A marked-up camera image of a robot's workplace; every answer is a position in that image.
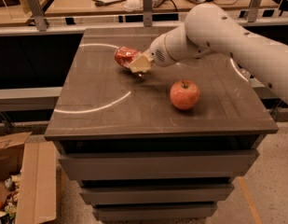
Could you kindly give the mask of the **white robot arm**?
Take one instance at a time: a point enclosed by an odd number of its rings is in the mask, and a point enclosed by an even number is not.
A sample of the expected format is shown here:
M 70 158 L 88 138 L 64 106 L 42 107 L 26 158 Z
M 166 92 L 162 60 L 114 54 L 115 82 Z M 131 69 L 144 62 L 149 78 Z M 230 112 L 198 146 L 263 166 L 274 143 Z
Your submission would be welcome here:
M 156 38 L 129 68 L 145 73 L 153 64 L 165 67 L 212 52 L 231 58 L 288 104 L 288 46 L 246 30 L 212 4 L 193 7 L 180 26 Z

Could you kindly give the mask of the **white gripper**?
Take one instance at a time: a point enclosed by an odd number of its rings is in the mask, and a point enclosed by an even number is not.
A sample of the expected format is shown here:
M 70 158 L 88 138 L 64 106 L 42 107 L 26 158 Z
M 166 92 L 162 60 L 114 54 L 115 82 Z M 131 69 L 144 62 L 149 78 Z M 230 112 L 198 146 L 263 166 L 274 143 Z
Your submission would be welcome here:
M 136 57 L 130 64 L 129 69 L 132 73 L 146 73 L 152 67 L 152 62 L 158 66 L 165 67 L 174 64 L 174 59 L 166 49 L 165 35 L 156 38 L 150 45 L 149 54 L 141 54 Z

